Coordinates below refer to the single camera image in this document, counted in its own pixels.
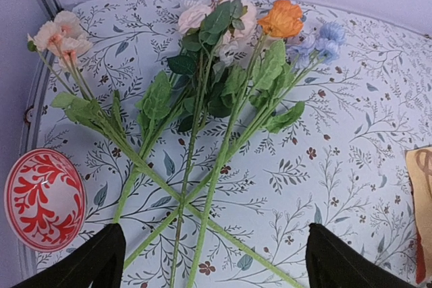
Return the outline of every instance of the table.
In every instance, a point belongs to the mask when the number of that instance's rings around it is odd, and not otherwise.
[[[178,52],[178,16],[195,1],[201,0],[94,0],[74,8],[94,42],[83,58],[84,75],[106,107],[112,91],[120,90],[123,122],[136,149],[140,130],[134,103],[166,68],[165,59]],[[274,0],[251,1],[262,16]],[[302,119],[278,135],[257,133],[223,168],[212,219],[305,286],[311,222],[324,224],[365,258],[413,282],[416,231],[404,151],[431,143],[432,42],[379,20],[299,4],[305,34],[324,22],[339,22],[347,32],[346,45],[339,60],[312,72],[287,97],[287,105],[305,101]],[[242,49],[237,56],[249,52]],[[132,167],[110,141],[49,106],[59,91],[61,85],[51,76],[39,107],[37,146],[56,149],[75,164],[85,182],[88,210],[69,247],[36,254],[39,271],[111,221]],[[190,188],[212,169],[226,123],[212,119],[201,132]],[[236,127],[241,132],[242,122]],[[148,158],[177,191],[187,142],[188,134],[179,134],[174,123]],[[202,209],[205,197],[203,192],[193,204]],[[121,218],[126,254],[175,207],[174,199],[141,177]],[[188,276],[199,225],[187,212],[178,287]],[[257,262],[244,266],[244,253],[210,232],[197,287],[287,287]],[[175,223],[125,271],[122,287],[166,287],[174,235]]]

